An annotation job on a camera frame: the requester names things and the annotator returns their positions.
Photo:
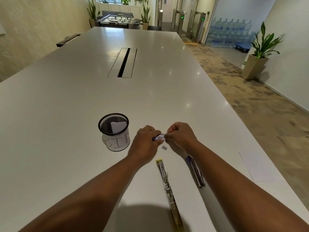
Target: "baseboard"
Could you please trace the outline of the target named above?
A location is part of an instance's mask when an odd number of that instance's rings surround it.
[[[267,83],[265,83],[264,81],[261,81],[259,78],[256,78],[256,80],[258,80],[260,83],[262,83],[263,85],[267,86],[268,88],[270,88],[272,91],[276,92],[277,94],[279,94],[280,96],[284,97],[285,99],[287,99],[288,101],[290,101],[291,103],[293,103],[294,105],[296,105],[297,107],[299,107],[300,109],[302,109],[304,112],[309,113],[309,110],[304,108],[302,105],[298,104],[296,101],[290,99],[289,97],[285,96],[283,93],[280,93],[278,90],[276,90],[274,87],[268,85]]]

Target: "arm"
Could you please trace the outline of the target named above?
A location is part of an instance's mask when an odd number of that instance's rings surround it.
[[[102,232],[122,191],[135,173],[150,162],[162,140],[151,126],[139,129],[128,156],[35,218],[20,232]]]
[[[200,143],[188,124],[173,124],[164,137],[195,159],[237,231],[309,231],[293,211]]]

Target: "forearm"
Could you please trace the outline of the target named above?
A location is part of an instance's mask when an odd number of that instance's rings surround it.
[[[124,158],[56,203],[20,232],[102,232],[119,196],[138,169],[133,158]]]
[[[308,231],[280,201],[199,142],[188,149],[227,217],[238,231]]]

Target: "hand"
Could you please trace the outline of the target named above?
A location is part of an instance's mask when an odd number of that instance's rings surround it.
[[[155,130],[149,125],[139,129],[129,149],[128,157],[137,161],[140,167],[149,163],[156,155],[158,146],[163,143],[161,139],[152,141],[152,138],[159,134],[160,130]]]
[[[173,141],[177,146],[190,154],[190,146],[198,142],[193,130],[187,123],[176,122],[168,128],[164,135],[165,140]]]

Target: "security turnstile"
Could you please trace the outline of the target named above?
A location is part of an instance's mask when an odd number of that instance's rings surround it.
[[[177,32],[178,35],[181,35],[183,19],[185,14],[186,14],[185,11],[178,11],[176,9],[173,10],[172,27],[171,27],[172,32]]]
[[[193,20],[188,26],[187,29],[187,38],[192,41],[199,43],[202,37],[203,25],[205,22],[206,13],[204,12],[195,12],[193,16]]]
[[[162,18],[163,18],[163,10],[159,10],[159,15],[158,15],[158,26],[162,27]]]

